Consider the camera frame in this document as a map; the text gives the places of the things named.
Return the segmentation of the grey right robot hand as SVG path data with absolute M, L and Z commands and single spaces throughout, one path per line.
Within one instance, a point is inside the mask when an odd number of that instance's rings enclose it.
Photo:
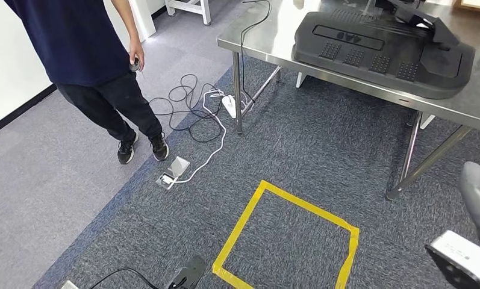
M 480 165 L 464 163 L 460 176 L 460 193 L 466 210 L 480 236 Z

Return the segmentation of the person's hand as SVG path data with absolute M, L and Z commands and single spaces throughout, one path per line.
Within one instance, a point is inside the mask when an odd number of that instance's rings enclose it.
M 129 62 L 132 71 L 141 72 L 145 65 L 145 53 L 140 40 L 133 39 L 129 43 Z

